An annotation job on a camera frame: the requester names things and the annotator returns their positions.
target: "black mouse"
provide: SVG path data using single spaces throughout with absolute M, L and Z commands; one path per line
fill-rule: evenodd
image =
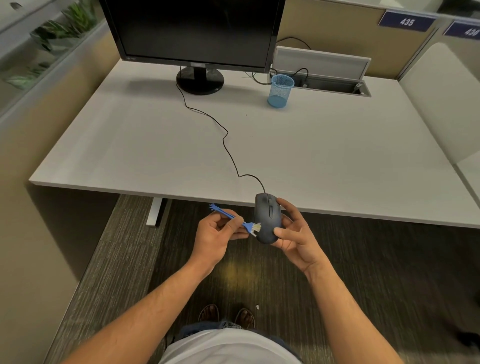
M 282 227 L 282 213 L 275 196 L 271 194 L 258 194 L 255 196 L 253 222 L 262 225 L 257 233 L 259 242 L 262 244 L 273 244 L 278 240 L 275 234 L 273 234 L 273 229 Z

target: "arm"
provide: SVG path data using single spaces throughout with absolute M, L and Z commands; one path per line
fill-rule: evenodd
M 195 288 L 223 258 L 229 239 L 248 237 L 242 222 L 240 216 L 229 220 L 218 212 L 201 220 L 188 262 L 83 343 L 63 364 L 145 364 Z
M 325 322 L 336 362 L 403 363 L 355 302 L 298 209 L 284 199 L 279 198 L 278 202 L 293 221 L 283 215 L 285 229 L 275 228 L 279 239 L 273 246 L 282 249 L 305 273 Z

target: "t-shirt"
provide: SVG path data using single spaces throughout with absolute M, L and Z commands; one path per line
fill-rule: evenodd
M 159 364 L 300 364 L 287 349 L 248 330 L 205 330 L 167 347 Z

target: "blue brush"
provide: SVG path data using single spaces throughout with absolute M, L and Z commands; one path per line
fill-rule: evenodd
M 212 211 L 218 211 L 219 213 L 225 215 L 226 217 L 228 217 L 229 219 L 233 219 L 235 218 L 235 216 L 229 214 L 228 212 L 226 211 L 223 211 L 221 208 L 219 208 L 217 205 L 215 204 L 210 204 L 210 209 Z M 254 224 L 253 222 L 244 222 L 242 224 L 242 226 L 247 229 L 247 231 L 252 234 L 254 237 L 256 237 L 255 235 L 255 232 L 259 232 L 260 229 L 262 228 L 261 224 Z

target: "foot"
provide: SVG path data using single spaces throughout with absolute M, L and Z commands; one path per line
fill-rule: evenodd
M 218 312 L 218 307 L 215 304 L 209 304 L 200 312 L 200 315 L 198 316 L 198 322 L 202 321 L 220 321 L 220 313 Z
M 235 319 L 235 323 L 240 325 L 242 329 L 248 330 L 255 327 L 255 317 L 252 312 L 247 308 L 242 308 Z

